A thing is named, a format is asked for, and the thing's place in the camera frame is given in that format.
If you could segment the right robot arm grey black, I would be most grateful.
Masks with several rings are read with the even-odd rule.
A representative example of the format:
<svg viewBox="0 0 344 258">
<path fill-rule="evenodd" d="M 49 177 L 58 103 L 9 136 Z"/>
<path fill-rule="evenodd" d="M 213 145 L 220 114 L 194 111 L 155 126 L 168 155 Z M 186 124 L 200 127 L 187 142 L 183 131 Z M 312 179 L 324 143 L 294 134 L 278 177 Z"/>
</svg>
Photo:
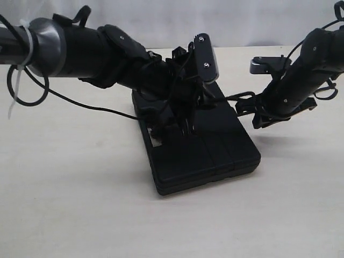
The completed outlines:
<svg viewBox="0 0 344 258">
<path fill-rule="evenodd" d="M 327 31 L 316 28 L 302 44 L 299 57 L 280 78 L 272 80 L 255 97 L 239 100 L 238 116 L 254 114 L 255 129 L 265 128 L 314 109 L 311 95 L 324 83 L 343 74 L 343 28 Z"/>
</svg>

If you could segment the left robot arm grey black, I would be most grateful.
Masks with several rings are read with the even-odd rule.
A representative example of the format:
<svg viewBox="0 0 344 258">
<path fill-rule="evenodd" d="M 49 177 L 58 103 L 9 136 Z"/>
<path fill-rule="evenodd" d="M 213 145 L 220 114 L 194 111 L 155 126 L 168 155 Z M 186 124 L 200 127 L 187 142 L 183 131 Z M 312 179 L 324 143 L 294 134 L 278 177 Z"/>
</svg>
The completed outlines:
<svg viewBox="0 0 344 258">
<path fill-rule="evenodd" d="M 146 101 L 163 101 L 182 133 L 192 133 L 202 97 L 194 78 L 195 43 L 163 59 L 117 26 L 88 28 L 90 13 L 83 6 L 74 18 L 54 14 L 19 26 L 1 18 L 1 64 L 9 65 L 8 76 L 23 69 L 45 81 L 77 78 L 100 89 L 120 84 Z"/>
</svg>

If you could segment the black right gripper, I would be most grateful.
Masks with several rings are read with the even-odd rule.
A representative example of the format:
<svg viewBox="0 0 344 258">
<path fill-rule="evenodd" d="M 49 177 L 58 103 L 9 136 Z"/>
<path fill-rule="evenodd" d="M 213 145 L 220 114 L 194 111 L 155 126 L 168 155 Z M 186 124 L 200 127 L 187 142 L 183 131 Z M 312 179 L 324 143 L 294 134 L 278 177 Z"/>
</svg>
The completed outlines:
<svg viewBox="0 0 344 258">
<path fill-rule="evenodd" d="M 238 116 L 254 113 L 253 126 L 269 126 L 279 121 L 289 120 L 303 111 L 316 108 L 313 97 L 306 99 L 306 93 L 282 93 L 256 95 L 252 91 L 236 95 L 235 109 Z"/>
</svg>

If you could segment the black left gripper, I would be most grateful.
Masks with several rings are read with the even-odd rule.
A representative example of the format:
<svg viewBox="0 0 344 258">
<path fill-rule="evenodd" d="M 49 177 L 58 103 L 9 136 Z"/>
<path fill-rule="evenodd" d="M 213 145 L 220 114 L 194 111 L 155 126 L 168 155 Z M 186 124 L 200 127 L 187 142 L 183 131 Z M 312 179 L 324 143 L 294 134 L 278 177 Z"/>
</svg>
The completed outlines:
<svg viewBox="0 0 344 258">
<path fill-rule="evenodd" d="M 167 108 L 177 111 L 177 123 L 182 134 L 194 134 L 196 110 L 204 107 L 202 80 L 197 75 L 194 51 L 178 46 L 171 58 L 160 60 L 159 87 L 163 90 L 159 99 L 163 113 Z"/>
</svg>

